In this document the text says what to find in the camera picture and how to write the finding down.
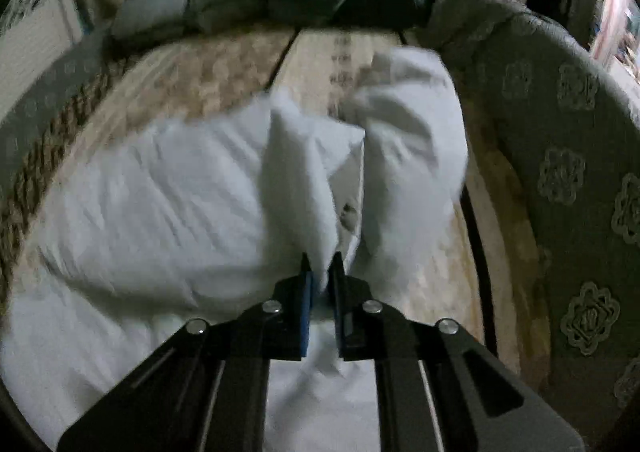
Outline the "floral patterned bed blanket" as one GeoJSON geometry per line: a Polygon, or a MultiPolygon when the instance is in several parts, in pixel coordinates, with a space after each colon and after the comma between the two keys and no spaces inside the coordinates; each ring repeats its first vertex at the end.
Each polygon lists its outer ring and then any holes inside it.
{"type": "MultiPolygon", "coordinates": [[[[332,113],[336,85],[310,79],[312,53],[326,55],[331,34],[246,31],[193,38],[145,56],[101,61],[93,42],[48,71],[3,124],[3,138],[25,153],[1,203],[3,290],[18,292],[36,263],[35,230],[42,200],[101,148],[154,120],[201,120],[239,105],[269,80],[286,85],[302,104],[332,113]]],[[[485,111],[463,101],[469,128],[466,186],[471,212],[457,213],[452,239],[440,243],[411,287],[409,307],[421,319],[440,315],[445,292],[476,335],[497,331],[499,357],[539,388],[550,373],[548,307],[538,293],[544,270],[518,176],[500,151],[485,111]]]]}

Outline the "light grey puffer jacket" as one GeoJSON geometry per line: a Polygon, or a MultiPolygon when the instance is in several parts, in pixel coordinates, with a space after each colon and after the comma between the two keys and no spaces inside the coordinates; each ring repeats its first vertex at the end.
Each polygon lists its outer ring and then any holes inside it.
{"type": "Polygon", "coordinates": [[[192,317],[239,316],[335,253],[404,307],[448,241],[468,163],[442,59],[375,55],[341,119],[283,90],[205,120],[163,119],[96,151],[48,193],[1,336],[1,375],[55,446],[192,317]]]}

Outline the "white wardrobe sliding door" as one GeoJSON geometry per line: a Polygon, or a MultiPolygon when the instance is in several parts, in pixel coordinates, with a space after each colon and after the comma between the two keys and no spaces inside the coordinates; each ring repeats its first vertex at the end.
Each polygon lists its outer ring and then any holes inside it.
{"type": "Polygon", "coordinates": [[[84,36],[76,0],[11,0],[1,15],[1,114],[84,36]]]}

